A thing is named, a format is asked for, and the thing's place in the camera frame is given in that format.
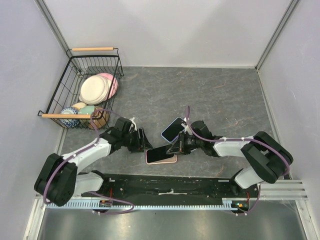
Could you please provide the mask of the pink phone case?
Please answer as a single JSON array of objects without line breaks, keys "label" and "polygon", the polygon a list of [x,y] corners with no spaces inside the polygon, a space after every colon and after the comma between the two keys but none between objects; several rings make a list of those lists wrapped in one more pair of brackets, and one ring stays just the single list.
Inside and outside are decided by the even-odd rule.
[{"label": "pink phone case", "polygon": [[145,161],[148,165],[172,164],[178,160],[174,154],[166,154],[164,151],[147,150]]}]

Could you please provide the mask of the white phone black screen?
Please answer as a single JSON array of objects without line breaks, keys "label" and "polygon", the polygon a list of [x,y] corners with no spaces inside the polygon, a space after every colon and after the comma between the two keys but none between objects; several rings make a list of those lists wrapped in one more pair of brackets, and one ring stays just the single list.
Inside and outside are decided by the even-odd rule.
[{"label": "white phone black screen", "polygon": [[174,154],[167,154],[167,151],[172,145],[164,145],[154,149],[149,149],[145,153],[145,160],[148,165],[161,164],[161,163],[175,163],[177,157]]}]

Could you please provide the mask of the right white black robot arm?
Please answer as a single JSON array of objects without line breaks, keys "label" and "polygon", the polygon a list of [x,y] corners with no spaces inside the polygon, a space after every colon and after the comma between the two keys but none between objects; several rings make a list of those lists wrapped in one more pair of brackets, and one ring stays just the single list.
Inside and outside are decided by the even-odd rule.
[{"label": "right white black robot arm", "polygon": [[167,153],[189,155],[196,149],[210,157],[247,160],[249,167],[238,171],[229,184],[229,191],[235,197],[242,196],[253,185],[274,184],[289,173],[294,161],[293,156],[264,131],[248,137],[228,138],[213,135],[203,121],[195,121],[181,131]]}]

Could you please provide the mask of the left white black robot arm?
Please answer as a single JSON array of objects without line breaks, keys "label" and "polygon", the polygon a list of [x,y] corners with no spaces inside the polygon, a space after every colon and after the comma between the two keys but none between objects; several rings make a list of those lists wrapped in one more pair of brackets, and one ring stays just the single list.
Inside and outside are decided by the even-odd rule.
[{"label": "left white black robot arm", "polygon": [[73,152],[50,154],[34,184],[34,190],[41,194],[45,204],[65,205],[74,195],[94,192],[106,196],[110,185],[99,173],[81,174],[81,171],[95,161],[107,157],[122,147],[130,153],[144,152],[153,147],[143,128],[138,128],[134,119],[119,117],[113,127],[99,133],[89,144]]}]

